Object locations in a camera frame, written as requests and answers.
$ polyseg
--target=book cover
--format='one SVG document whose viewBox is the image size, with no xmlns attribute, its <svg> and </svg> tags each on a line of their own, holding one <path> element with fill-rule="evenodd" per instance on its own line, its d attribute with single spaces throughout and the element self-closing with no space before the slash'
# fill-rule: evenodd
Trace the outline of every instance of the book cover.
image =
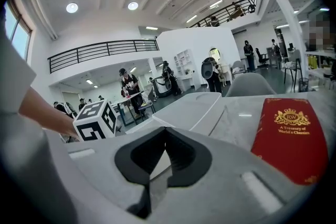
<svg viewBox="0 0 336 224">
<path fill-rule="evenodd" d="M 323 130 L 306 99 L 266 98 L 251 152 L 300 185 L 317 182 L 328 165 Z"/>
</svg>

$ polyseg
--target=black cap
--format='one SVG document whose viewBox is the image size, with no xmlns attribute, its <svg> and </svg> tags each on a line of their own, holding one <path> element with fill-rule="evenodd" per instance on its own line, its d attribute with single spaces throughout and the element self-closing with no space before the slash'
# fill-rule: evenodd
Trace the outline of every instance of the black cap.
<svg viewBox="0 0 336 224">
<path fill-rule="evenodd" d="M 124 75 L 125 72 L 126 72 L 126 69 L 124 69 L 124 68 L 120 69 L 120 70 L 119 70 L 119 76 Z"/>
</svg>

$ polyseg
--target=white sleeve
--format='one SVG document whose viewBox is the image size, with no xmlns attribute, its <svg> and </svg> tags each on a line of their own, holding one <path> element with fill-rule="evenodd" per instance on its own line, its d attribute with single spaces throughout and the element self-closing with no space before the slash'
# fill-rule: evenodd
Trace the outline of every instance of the white sleeve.
<svg viewBox="0 0 336 224">
<path fill-rule="evenodd" d="M 34 78 L 35 73 L 0 29 L 0 112 L 17 113 Z"/>
</svg>

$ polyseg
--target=cube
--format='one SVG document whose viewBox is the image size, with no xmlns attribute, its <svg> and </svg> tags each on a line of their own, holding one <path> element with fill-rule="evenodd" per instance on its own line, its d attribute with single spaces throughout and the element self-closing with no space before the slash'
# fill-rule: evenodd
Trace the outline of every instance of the cube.
<svg viewBox="0 0 336 224">
<path fill-rule="evenodd" d="M 82 141 L 115 137 L 117 115 L 108 100 L 102 100 L 85 105 L 73 124 Z"/>
</svg>

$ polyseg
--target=round ceiling light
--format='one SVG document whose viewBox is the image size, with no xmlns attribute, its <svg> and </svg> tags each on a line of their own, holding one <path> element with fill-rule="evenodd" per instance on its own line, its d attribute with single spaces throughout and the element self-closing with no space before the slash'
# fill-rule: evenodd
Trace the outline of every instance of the round ceiling light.
<svg viewBox="0 0 336 224">
<path fill-rule="evenodd" d="M 68 13 L 75 13 L 78 10 L 78 5 L 76 3 L 70 3 L 67 6 L 67 12 Z"/>
<path fill-rule="evenodd" d="M 137 2 L 131 2 L 130 4 L 128 4 L 128 9 L 130 10 L 136 10 L 138 8 L 138 3 Z"/>
</svg>

